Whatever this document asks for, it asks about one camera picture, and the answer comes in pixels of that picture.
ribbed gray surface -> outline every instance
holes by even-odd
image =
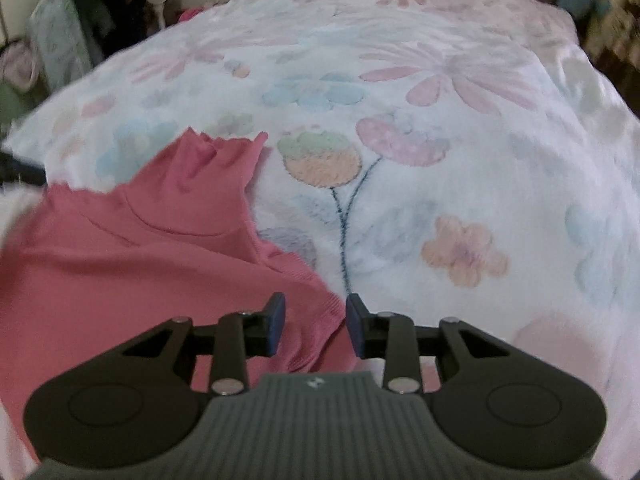
[[[210,403],[190,436],[141,465],[80,471],[53,462],[30,480],[602,480],[586,462],[515,472],[481,462],[440,433],[424,403],[370,374],[266,376]]]

pink shirt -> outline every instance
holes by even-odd
[[[42,383],[174,316],[215,323],[286,295],[265,372],[351,370],[344,303],[302,260],[258,238],[244,194],[267,139],[187,130],[108,194],[53,185],[0,256],[0,399],[22,411]]]

silver screw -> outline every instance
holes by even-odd
[[[236,395],[244,390],[244,384],[237,379],[218,379],[211,385],[211,389],[222,396]]]
[[[420,389],[420,383],[411,377],[396,377],[387,386],[396,394],[414,394]]]

bed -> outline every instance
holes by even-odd
[[[567,13],[231,0],[112,57],[4,146],[107,191],[188,126],[269,134],[260,235],[333,291],[417,324],[457,316],[576,375],[607,405],[594,464],[640,468],[640,122]],[[423,375],[437,388],[428,360]],[[0,426],[14,480],[33,460]]]

dark blue stem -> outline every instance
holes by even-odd
[[[364,175],[360,179],[358,185],[351,193],[351,197],[349,198],[349,203],[347,204],[347,209],[342,210],[342,206],[340,205],[340,200],[338,199],[338,193],[335,190],[335,187],[330,187],[331,194],[334,197],[335,207],[338,211],[338,218],[340,219],[340,265],[342,267],[342,280],[344,282],[344,290],[347,291],[347,294],[351,294],[351,279],[349,277],[349,271],[347,270],[347,228],[349,227],[349,213],[351,213],[351,207],[353,206],[353,202],[356,200],[356,195],[360,191],[362,184],[364,181],[368,179],[369,173],[371,170],[377,166],[377,164],[382,160],[382,157],[379,156],[375,162],[369,166],[367,171],[365,171]]]

